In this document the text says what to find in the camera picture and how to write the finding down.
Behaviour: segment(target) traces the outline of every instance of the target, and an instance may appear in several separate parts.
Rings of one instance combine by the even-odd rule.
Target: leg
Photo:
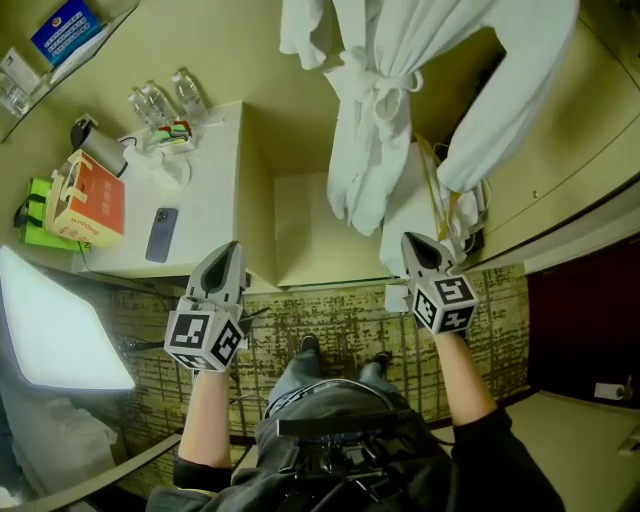
[[[301,343],[301,349],[305,348],[304,340]],[[278,398],[300,389],[310,384],[322,380],[320,372],[320,359],[318,357],[318,351],[313,348],[308,348],[298,352],[296,356],[289,362],[286,370],[282,374],[282,377],[276,382],[276,385],[269,393],[269,403],[272,404]]]
[[[400,393],[398,388],[384,380],[384,374],[391,362],[391,352],[380,352],[360,372],[360,382],[384,391],[385,393]]]

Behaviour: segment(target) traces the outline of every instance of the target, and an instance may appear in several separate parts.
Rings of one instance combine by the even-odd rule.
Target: black and white cube
[[[477,307],[476,292],[464,275],[420,279],[413,290],[413,314],[433,334],[468,328]]]
[[[224,372],[244,333],[229,312],[172,311],[165,351],[190,370]]]

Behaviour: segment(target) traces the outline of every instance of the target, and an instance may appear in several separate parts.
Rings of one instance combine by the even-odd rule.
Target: closet door
[[[479,261],[552,229],[638,171],[640,89],[583,15],[523,145],[489,179]]]

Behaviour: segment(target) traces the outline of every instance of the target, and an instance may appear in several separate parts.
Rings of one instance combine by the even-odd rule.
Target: blue box
[[[102,29],[82,0],[68,0],[31,38],[31,42],[53,66]]]

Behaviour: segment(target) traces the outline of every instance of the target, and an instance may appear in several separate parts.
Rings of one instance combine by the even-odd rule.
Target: water bottle
[[[171,126],[178,119],[178,113],[156,84],[149,81],[142,88],[147,104],[163,126]]]
[[[160,126],[163,126],[163,123],[158,116],[156,116],[156,113],[151,109],[151,106],[138,89],[133,89],[127,96],[127,100],[131,103],[131,108],[136,115],[151,131],[155,131]]]
[[[176,95],[187,113],[187,120],[194,124],[202,122],[207,116],[207,107],[204,106],[200,91],[191,77],[183,71],[178,71],[171,80],[176,88]]]

